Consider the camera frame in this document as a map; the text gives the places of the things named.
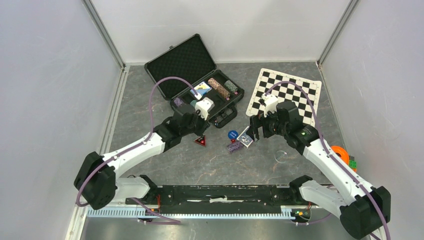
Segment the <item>purple chip stack front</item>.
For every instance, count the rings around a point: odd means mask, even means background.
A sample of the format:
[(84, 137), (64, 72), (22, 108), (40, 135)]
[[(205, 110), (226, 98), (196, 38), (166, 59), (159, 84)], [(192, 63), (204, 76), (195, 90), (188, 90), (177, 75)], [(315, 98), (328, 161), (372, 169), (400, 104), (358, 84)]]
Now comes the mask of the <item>purple chip stack front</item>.
[(181, 98), (176, 97), (176, 98), (173, 100), (173, 103), (175, 104), (175, 106), (176, 106), (176, 107), (180, 107), (181, 105), (183, 105), (183, 104), (184, 104), (184, 101), (183, 101)]

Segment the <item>purple chip stack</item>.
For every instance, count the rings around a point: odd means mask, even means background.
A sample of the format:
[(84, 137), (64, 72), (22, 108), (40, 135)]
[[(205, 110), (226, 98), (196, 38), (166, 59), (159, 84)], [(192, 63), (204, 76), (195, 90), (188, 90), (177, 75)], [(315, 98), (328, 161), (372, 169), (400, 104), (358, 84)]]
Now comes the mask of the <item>purple chip stack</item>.
[(231, 144), (229, 144), (226, 148), (227, 148), (228, 152), (230, 154), (232, 154), (232, 153), (234, 153), (236, 151), (241, 150), (243, 147), (244, 147), (244, 145), (240, 141), (237, 140), (237, 141), (232, 142)]
[(181, 98), (176, 97), (176, 98), (173, 100), (173, 103), (175, 104), (175, 106), (176, 106), (176, 107), (180, 107), (181, 105), (183, 105), (183, 104), (184, 104), (184, 101), (183, 101)]

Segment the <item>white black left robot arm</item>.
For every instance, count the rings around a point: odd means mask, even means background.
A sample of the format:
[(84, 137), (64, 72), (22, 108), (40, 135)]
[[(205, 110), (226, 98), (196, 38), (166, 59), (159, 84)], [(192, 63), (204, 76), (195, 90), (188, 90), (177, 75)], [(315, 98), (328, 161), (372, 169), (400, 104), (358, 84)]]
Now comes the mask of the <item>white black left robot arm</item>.
[(198, 101), (195, 106), (181, 105), (172, 116), (139, 140), (103, 155), (95, 151), (89, 153), (73, 183), (78, 190), (76, 204), (99, 210), (113, 200), (131, 197), (145, 204), (153, 203), (157, 190), (146, 179), (127, 179), (122, 175), (139, 163), (177, 146), (187, 135), (202, 136), (213, 106), (206, 100)]

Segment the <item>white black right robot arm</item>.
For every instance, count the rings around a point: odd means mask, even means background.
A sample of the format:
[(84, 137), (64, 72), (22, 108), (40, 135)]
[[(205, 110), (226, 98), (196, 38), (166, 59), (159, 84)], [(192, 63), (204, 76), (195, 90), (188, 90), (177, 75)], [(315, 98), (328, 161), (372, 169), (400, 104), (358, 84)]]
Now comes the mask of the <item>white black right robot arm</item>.
[(384, 187), (375, 187), (354, 172), (329, 146), (320, 128), (303, 122), (294, 102), (261, 99), (264, 112), (250, 118), (248, 135), (259, 140), (263, 137), (282, 136), (287, 144), (313, 163), (333, 184), (336, 190), (320, 185), (307, 175), (290, 183), (289, 199), (295, 204), (314, 203), (337, 217), (353, 238), (368, 235), (391, 239), (388, 223), (391, 219), (391, 193)]

